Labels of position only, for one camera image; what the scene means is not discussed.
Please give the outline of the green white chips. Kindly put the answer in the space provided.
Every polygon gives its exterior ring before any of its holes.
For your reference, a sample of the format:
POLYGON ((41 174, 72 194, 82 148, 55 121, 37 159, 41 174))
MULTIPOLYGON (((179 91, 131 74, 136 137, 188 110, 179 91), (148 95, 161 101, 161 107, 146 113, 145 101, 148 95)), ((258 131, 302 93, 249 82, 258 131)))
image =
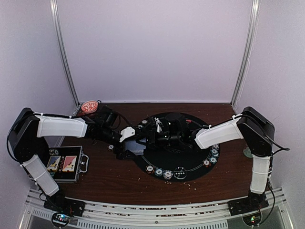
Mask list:
POLYGON ((216 157, 212 156, 212 157, 209 158, 209 161, 210 161, 211 164, 216 164, 218 160, 217 160, 216 157))
POLYGON ((160 168, 157 168, 154 172, 154 174, 158 177, 162 176, 163 175, 163 170, 160 169, 160 168))

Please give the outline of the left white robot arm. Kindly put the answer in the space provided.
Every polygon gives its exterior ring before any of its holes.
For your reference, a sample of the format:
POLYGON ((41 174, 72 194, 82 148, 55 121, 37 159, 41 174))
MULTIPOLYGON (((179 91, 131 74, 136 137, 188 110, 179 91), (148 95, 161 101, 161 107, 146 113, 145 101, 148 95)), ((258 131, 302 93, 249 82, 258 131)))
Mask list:
POLYGON ((124 129, 116 131, 112 126, 117 117, 123 118, 123 115, 106 106, 96 112, 79 116, 36 113, 25 107, 9 130, 7 150, 42 191, 51 197, 50 204, 58 212, 64 212, 69 206, 68 200, 57 193, 59 186, 44 165, 49 154, 49 145, 45 138, 90 138, 120 146, 124 140, 139 134, 140 129, 127 122, 124 129))

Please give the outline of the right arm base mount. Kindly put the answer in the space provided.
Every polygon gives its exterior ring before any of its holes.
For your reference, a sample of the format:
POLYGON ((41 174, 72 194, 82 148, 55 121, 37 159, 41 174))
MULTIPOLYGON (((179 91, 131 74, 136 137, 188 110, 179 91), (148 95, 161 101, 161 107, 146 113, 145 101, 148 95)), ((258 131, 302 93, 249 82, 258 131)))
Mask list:
POLYGON ((230 200, 227 204, 231 216, 258 211, 269 206, 269 203, 266 199, 257 200, 250 199, 249 197, 230 200))

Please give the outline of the blue card deck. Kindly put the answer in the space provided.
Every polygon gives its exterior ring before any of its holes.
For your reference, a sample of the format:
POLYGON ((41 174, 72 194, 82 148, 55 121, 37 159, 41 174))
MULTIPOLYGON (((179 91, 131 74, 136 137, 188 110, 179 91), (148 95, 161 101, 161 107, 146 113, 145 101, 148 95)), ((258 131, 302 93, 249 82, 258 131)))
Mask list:
POLYGON ((124 149, 129 150, 136 156, 141 156, 144 154, 144 151, 146 149, 145 145, 139 144, 136 141, 126 141, 124 142, 124 149))

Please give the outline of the blue white chips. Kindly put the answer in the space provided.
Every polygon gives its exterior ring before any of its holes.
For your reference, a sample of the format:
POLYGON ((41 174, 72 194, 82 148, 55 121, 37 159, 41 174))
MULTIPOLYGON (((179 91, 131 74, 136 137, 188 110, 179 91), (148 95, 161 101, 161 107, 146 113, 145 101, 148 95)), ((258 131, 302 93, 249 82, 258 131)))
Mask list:
POLYGON ((170 170, 164 171, 164 173, 163 173, 163 178, 164 179, 170 180, 170 179, 172 179, 172 177, 173 177, 173 172, 172 171, 170 171, 170 170))
POLYGON ((213 145, 212 148, 211 148, 211 153, 213 155, 219 154, 219 145, 213 145))

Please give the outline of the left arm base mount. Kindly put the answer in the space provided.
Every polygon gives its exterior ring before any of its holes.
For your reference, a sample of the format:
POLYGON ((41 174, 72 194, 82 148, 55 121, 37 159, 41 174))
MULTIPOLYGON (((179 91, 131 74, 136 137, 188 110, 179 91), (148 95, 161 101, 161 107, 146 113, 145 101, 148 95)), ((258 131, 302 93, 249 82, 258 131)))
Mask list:
POLYGON ((84 212, 85 202, 69 198, 46 199, 43 207, 69 216, 81 217, 84 212))

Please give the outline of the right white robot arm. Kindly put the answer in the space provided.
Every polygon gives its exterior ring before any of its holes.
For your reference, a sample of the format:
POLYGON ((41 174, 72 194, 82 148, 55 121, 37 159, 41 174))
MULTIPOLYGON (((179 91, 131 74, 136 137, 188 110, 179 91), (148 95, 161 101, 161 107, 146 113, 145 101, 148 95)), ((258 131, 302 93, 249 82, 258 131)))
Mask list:
POLYGON ((189 181, 205 176, 223 159, 225 144, 243 141, 252 157, 251 181, 244 206, 255 210, 265 201, 272 172, 275 128, 251 107, 217 125, 184 113, 151 116, 144 126, 147 148, 141 168, 163 180, 189 181))

